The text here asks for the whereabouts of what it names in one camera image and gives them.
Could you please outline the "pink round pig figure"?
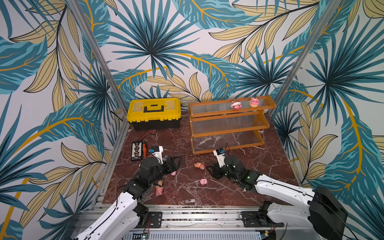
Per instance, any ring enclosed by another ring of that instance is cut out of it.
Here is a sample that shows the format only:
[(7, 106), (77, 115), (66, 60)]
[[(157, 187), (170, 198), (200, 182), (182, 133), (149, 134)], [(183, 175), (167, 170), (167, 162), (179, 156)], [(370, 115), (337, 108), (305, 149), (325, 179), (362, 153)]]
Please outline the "pink round pig figure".
[(249, 105), (252, 108), (257, 108), (259, 106), (259, 99), (257, 97), (250, 98)]

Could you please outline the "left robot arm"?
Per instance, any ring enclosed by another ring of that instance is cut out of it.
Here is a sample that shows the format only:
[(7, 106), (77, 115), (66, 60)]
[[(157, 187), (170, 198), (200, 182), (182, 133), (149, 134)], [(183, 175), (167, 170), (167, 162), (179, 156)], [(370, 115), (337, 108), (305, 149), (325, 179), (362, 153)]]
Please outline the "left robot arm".
[(179, 170), (182, 157), (165, 161), (155, 156), (144, 159), (138, 172), (124, 186), (116, 201), (90, 227), (78, 234), (75, 240), (120, 240), (137, 226), (144, 226), (149, 209), (140, 203), (153, 186), (160, 186), (164, 176)]

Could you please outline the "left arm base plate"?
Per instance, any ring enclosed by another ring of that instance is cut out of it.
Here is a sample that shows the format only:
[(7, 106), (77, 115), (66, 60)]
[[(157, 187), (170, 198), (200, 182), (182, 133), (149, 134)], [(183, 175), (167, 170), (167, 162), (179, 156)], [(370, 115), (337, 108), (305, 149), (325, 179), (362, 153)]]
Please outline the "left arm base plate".
[(159, 229), (162, 226), (163, 213), (162, 212), (148, 212), (140, 216), (140, 220), (136, 229)]

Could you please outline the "pink strawberry cake figure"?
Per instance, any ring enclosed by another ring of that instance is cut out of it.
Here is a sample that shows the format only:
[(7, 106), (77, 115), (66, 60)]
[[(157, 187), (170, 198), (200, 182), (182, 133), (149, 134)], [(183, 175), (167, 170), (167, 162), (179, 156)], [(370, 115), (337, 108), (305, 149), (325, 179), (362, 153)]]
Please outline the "pink strawberry cake figure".
[(242, 108), (242, 104), (239, 101), (233, 100), (231, 102), (231, 108), (233, 108), (234, 110), (240, 110)]

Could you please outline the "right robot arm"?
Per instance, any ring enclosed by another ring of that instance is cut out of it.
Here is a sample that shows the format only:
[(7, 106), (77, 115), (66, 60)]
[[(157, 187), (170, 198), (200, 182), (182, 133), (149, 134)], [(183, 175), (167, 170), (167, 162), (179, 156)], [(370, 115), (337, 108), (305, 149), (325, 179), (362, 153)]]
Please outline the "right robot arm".
[(246, 169), (235, 156), (221, 154), (217, 160), (206, 167), (212, 178), (226, 178), (245, 192), (270, 196), (290, 204), (290, 207), (266, 204), (264, 214), (273, 224), (293, 224), (311, 229), (327, 240), (343, 238), (348, 212), (327, 188), (313, 190), (275, 180)]

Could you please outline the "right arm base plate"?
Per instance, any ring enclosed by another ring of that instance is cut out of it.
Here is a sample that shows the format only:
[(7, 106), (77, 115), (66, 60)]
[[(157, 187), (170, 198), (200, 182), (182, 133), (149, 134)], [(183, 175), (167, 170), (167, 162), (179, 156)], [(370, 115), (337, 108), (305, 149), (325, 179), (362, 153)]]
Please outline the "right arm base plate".
[(257, 211), (241, 212), (240, 219), (245, 228), (279, 228), (285, 225), (284, 223), (275, 223), (267, 214)]

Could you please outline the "pink yellow figure toy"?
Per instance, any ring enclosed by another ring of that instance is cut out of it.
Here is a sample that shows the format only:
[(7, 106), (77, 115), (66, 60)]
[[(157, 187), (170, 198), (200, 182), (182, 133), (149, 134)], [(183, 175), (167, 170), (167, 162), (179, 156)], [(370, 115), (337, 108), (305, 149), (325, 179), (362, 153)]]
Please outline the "pink yellow figure toy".
[(206, 168), (206, 165), (204, 163), (198, 162), (194, 164), (194, 167), (204, 170)]

